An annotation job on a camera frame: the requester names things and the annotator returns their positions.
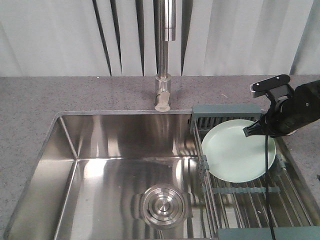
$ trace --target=white curtain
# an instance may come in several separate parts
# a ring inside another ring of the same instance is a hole
[[[156,23],[157,0],[0,0],[0,76],[153,76]],[[168,72],[320,74],[319,26],[320,0],[176,0]]]

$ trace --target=plate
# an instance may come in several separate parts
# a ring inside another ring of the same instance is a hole
[[[265,136],[246,137],[243,128],[253,121],[235,119],[212,128],[202,141],[210,173],[217,178],[232,182],[248,182],[262,176],[265,171]],[[268,139],[268,167],[275,160],[276,144]]]

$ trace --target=black cable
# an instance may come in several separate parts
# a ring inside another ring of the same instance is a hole
[[[266,131],[265,131],[265,207],[266,207],[266,214],[268,216],[268,221],[269,221],[269,227],[270,227],[270,231],[271,231],[272,240],[276,240],[274,226],[273,226],[273,223],[272,223],[271,212],[270,212],[270,202],[269,202],[269,181],[270,181],[270,176],[269,176],[269,156],[268,156],[268,153],[269,153],[269,151],[268,151],[269,122],[267,120],[267,116],[265,116],[265,121],[266,121]]]

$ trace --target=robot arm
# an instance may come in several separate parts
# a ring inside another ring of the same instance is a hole
[[[298,86],[289,85],[288,75],[275,76],[250,86],[253,97],[266,95],[270,108],[259,120],[243,129],[246,137],[288,136],[297,129],[320,119],[320,80]]]

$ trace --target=faucet handle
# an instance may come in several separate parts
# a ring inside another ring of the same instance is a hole
[[[158,112],[168,112],[171,108],[169,105],[170,92],[162,91],[156,96],[155,110]]]

